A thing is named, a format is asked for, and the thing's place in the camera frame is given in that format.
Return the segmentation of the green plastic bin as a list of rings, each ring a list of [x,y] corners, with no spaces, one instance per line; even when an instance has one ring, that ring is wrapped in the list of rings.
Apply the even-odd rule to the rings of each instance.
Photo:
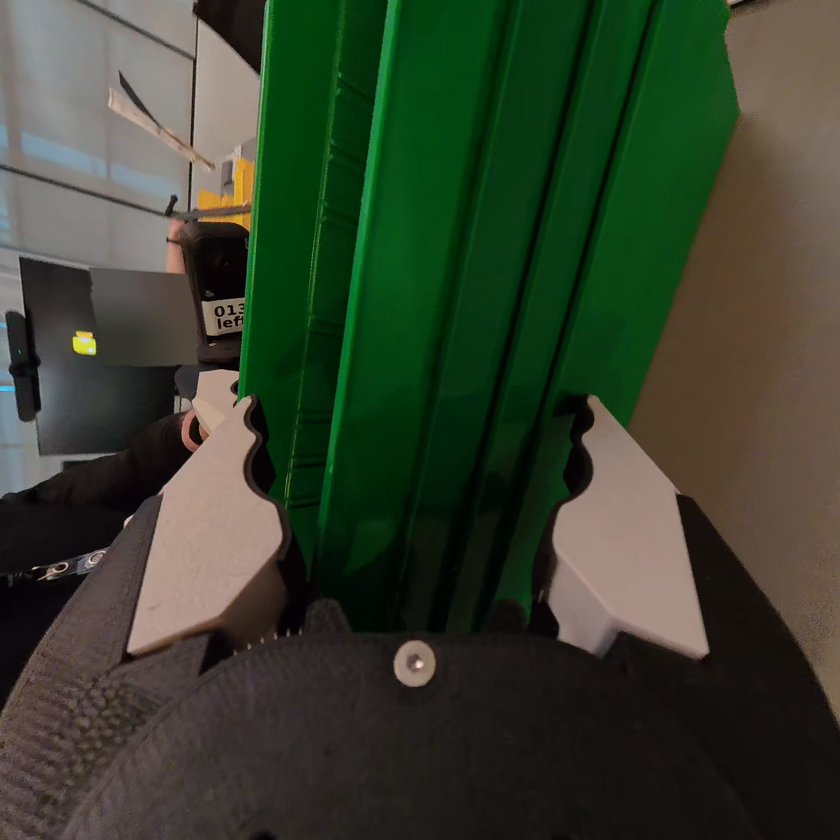
[[[241,396],[362,632],[529,602],[550,419],[628,424],[739,113],[728,2],[268,2]]]

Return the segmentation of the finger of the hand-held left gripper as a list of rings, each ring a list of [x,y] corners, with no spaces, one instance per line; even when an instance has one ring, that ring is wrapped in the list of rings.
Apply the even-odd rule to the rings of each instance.
[[[231,412],[238,401],[238,371],[203,371],[198,375],[192,409],[201,430],[210,435]]]

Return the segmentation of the yellow object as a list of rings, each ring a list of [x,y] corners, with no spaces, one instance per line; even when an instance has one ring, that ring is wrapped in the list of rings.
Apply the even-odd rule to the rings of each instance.
[[[229,155],[223,159],[217,168],[217,191],[202,188],[197,194],[197,219],[204,222],[237,224],[250,230],[255,168],[253,161],[242,156]]]

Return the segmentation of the person's black clothing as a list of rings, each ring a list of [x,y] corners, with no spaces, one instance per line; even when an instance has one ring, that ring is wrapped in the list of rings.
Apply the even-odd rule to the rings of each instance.
[[[2,708],[37,645],[81,585],[81,555],[107,549],[129,515],[2,499]]]

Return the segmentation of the person's left forearm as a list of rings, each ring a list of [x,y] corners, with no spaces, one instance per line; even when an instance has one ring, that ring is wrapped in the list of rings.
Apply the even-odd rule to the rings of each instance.
[[[183,414],[145,427],[116,454],[84,462],[26,490],[3,496],[2,524],[54,515],[125,518],[136,512],[194,454],[181,441]]]

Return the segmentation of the black computer monitor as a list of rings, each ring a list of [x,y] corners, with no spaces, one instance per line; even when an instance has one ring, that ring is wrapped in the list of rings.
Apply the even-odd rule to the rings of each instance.
[[[111,453],[174,412],[175,372],[198,344],[185,275],[24,257],[19,271],[42,456]]]

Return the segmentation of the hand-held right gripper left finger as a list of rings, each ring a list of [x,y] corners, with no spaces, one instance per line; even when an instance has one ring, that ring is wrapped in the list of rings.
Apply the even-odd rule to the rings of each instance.
[[[202,634],[239,651],[299,625],[308,568],[284,507],[256,396],[240,400],[164,486],[126,653]]]

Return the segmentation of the black device with blue light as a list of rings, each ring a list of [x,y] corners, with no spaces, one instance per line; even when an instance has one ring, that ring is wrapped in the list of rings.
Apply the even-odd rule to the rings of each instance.
[[[22,423],[32,423],[41,408],[40,359],[35,351],[35,341],[25,315],[18,311],[6,311],[5,323],[9,352],[8,372],[13,382],[17,416]]]

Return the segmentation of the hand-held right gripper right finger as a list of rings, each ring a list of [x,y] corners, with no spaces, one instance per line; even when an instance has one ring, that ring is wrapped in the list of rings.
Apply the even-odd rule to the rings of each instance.
[[[532,630],[603,657],[624,634],[709,654],[675,485],[594,395],[572,398],[570,494],[532,568]]]

